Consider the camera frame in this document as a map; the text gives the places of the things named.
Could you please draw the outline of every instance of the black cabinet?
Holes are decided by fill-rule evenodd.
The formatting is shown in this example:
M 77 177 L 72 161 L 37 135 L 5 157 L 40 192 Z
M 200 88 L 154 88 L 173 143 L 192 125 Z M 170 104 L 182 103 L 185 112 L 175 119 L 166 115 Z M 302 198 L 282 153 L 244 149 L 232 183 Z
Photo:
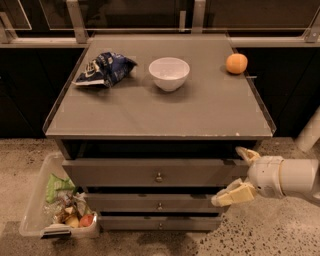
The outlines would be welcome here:
M 297 136 L 319 106 L 320 49 L 241 48 L 277 131 Z
M 43 123 L 83 49 L 0 49 L 0 137 L 44 137 Z

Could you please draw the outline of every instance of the drawer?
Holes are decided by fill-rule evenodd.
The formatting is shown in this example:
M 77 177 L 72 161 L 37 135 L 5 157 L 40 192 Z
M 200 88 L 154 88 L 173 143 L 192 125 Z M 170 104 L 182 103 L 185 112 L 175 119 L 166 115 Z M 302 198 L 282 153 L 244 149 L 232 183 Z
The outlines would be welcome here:
M 184 194 L 86 194 L 91 210 L 98 213 L 121 212 L 202 212 L 223 213 L 224 208 L 211 204 L 212 195 Z
M 246 177 L 243 161 L 217 159 L 76 159 L 63 168 L 77 186 L 221 187 Z
M 221 224 L 221 217 L 99 217 L 102 228 L 108 230 L 171 230 L 212 231 Z

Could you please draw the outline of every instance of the plastic bin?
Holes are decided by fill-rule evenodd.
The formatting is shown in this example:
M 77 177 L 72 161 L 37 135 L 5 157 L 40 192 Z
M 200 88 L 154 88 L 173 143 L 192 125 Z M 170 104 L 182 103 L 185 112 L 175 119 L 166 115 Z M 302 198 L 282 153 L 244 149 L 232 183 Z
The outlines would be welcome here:
M 94 238 L 99 236 L 100 226 L 97 223 L 98 216 L 95 214 L 90 227 L 72 228 L 67 225 L 50 226 L 51 218 L 44 213 L 46 187 L 51 173 L 60 178 L 67 178 L 67 174 L 62 168 L 64 160 L 61 153 L 49 154 L 41 167 L 38 181 L 30 197 L 25 215 L 21 221 L 19 232 L 22 236 L 32 236 L 40 238 L 72 237 L 72 238 Z

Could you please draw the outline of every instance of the concrete floor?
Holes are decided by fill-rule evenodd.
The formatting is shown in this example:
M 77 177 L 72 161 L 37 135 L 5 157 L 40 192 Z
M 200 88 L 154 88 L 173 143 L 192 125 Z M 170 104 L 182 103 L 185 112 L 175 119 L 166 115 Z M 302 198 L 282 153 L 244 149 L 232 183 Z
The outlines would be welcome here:
M 273 138 L 256 148 L 261 155 L 318 158 L 291 138 Z M 0 140 L 0 255 L 320 255 L 320 207 L 299 198 L 232 205 L 220 227 L 209 233 L 104 232 L 96 239 L 22 237 L 20 221 L 45 156 L 58 151 L 51 140 Z

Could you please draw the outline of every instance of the white bowl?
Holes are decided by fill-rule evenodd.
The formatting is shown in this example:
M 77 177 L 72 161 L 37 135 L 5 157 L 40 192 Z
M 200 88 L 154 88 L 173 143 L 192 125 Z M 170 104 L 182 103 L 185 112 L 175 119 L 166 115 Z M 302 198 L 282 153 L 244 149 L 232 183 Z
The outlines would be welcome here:
M 172 92 L 186 81 L 190 67 L 181 59 L 166 57 L 153 61 L 149 66 L 149 72 L 158 87 Z

